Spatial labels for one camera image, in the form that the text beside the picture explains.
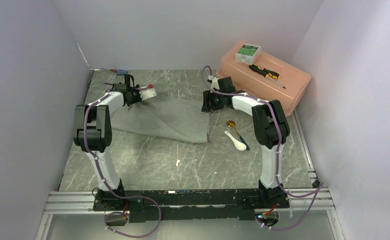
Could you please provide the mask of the grey cloth napkin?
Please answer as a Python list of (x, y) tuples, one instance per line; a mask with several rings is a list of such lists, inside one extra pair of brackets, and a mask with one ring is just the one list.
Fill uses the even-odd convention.
[(202, 104), (168, 96), (156, 96), (114, 112), (114, 129), (195, 144), (208, 142), (210, 115)]

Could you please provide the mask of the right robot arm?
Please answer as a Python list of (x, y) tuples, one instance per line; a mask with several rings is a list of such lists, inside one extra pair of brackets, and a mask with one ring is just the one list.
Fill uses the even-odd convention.
[(203, 80), (207, 90), (203, 92), (201, 111), (208, 113), (229, 107), (250, 115), (254, 134), (262, 149), (262, 172), (259, 180), (258, 201), (265, 208), (284, 196), (281, 183), (281, 154), (290, 129), (281, 103), (266, 101), (237, 92), (230, 77), (208, 76)]

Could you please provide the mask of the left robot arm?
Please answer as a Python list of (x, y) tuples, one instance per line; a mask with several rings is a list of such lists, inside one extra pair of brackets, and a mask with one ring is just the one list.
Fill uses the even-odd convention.
[(124, 75), (124, 83), (114, 83), (106, 93), (89, 104), (75, 107), (73, 141), (89, 157), (98, 178), (98, 189), (110, 192), (107, 204), (114, 210), (122, 209), (128, 197), (118, 176), (110, 153), (112, 143), (111, 114), (125, 105), (142, 101), (139, 85), (134, 77)]

